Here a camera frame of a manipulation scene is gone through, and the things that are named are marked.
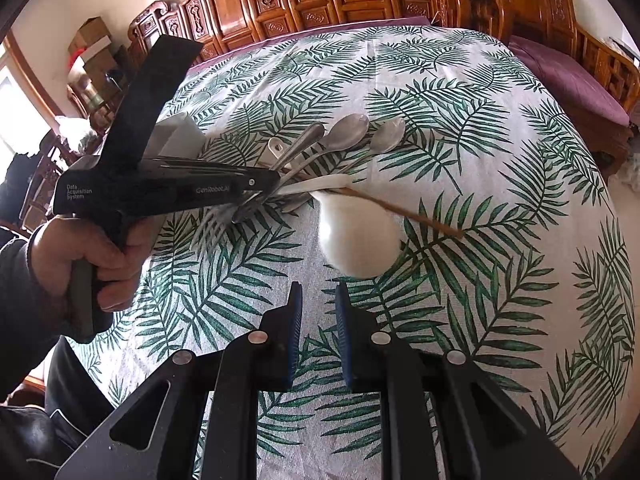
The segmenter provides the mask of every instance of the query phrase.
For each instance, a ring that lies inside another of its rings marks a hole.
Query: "carved wooden sofa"
[[[638,69],[575,21],[572,0],[509,1],[510,49],[562,105],[608,178],[628,156]]]
[[[159,0],[129,27],[140,64],[159,34],[203,42],[199,61],[257,41],[337,23],[427,16],[443,26],[474,28],[507,39],[507,0]]]

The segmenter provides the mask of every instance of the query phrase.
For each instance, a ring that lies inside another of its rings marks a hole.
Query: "window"
[[[0,43],[0,182],[15,153],[37,153],[51,129],[20,83],[20,71]]]

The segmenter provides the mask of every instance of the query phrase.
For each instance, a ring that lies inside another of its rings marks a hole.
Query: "chopstick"
[[[283,173],[289,173],[289,170],[282,170]],[[298,177],[300,180],[309,180],[310,178],[313,178],[312,176],[309,176],[307,174],[303,174],[303,173],[299,173],[296,175],[296,177]],[[347,196],[356,196],[358,198],[363,198],[365,200],[371,200],[372,202],[375,202],[376,204],[378,204],[379,206],[381,206],[382,208],[386,209],[387,211],[390,211],[391,213],[395,213],[397,215],[400,216],[405,216],[411,220],[414,220],[420,224],[425,224],[431,228],[433,228],[436,231],[439,231],[443,234],[449,235],[449,236],[453,236],[454,238],[457,238],[458,240],[461,240],[464,235],[465,232],[460,230],[460,229],[456,229],[453,228],[449,225],[443,224],[442,222],[438,222],[437,220],[432,220],[431,218],[429,218],[428,216],[424,216],[424,215],[418,215],[412,211],[409,211],[408,209],[405,209],[404,207],[400,207],[399,205],[396,204],[391,204],[389,202],[385,202],[384,200],[380,200],[379,198],[376,198],[374,196],[371,196],[370,194],[364,193],[362,191],[358,191],[356,189],[353,189],[351,187],[340,187],[337,189],[327,189],[326,191],[333,191],[335,193],[339,193],[341,195],[347,195]]]

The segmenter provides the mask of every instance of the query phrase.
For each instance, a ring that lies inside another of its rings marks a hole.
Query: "floor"
[[[640,194],[622,184],[615,176],[609,179],[609,193],[616,206],[620,218],[620,227],[626,242],[629,264],[634,284],[634,303],[636,305],[636,326],[640,322]],[[631,429],[640,413],[640,344],[636,337],[635,366],[632,372],[632,386],[628,390],[629,397],[620,413],[618,439],[614,442],[612,452],[617,449]]]

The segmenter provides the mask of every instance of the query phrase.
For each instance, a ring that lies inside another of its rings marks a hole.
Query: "red object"
[[[76,50],[71,56],[69,56],[69,70],[71,70],[71,67],[74,65],[74,63],[76,62],[76,59],[78,59],[78,57],[86,50],[86,47],[82,47],[79,48],[78,50]]]

